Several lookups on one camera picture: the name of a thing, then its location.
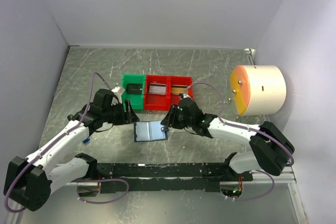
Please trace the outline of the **blue leather card holder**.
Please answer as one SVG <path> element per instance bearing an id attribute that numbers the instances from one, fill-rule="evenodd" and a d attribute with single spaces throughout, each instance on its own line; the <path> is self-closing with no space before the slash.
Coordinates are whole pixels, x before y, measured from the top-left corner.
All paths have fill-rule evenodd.
<path id="1" fill-rule="evenodd" d="M 168 139 L 169 128 L 161 121 L 140 121 L 133 126 L 135 142 L 165 141 Z"/>

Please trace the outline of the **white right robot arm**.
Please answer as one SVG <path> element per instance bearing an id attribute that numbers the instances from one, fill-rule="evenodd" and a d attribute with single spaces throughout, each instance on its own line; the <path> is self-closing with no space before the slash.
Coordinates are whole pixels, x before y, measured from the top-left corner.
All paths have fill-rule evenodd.
<path id="1" fill-rule="evenodd" d="M 249 152 L 232 153 L 226 158 L 223 176 L 230 181 L 244 172 L 259 169 L 279 176 L 293 162 L 294 146 L 273 123 L 248 125 L 224 120 L 203 113 L 191 98 L 171 105 L 161 125 L 179 130 L 190 127 L 199 136 L 223 138 L 250 147 Z"/>

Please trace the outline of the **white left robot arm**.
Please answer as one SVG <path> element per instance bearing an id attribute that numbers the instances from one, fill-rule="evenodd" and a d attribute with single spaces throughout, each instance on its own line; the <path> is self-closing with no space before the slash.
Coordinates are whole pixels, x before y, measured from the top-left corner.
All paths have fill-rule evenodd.
<path id="1" fill-rule="evenodd" d="M 57 189 L 74 180 L 87 182 L 98 178 L 97 160 L 77 154 L 63 164 L 63 158 L 78 144 L 99 131 L 104 123 L 126 125 L 138 122 L 130 101 L 122 100 L 124 87 L 99 89 L 90 95 L 89 103 L 47 144 L 25 158 L 16 156 L 7 168 L 4 185 L 5 207 L 11 199 L 24 209 L 36 211 Z"/>

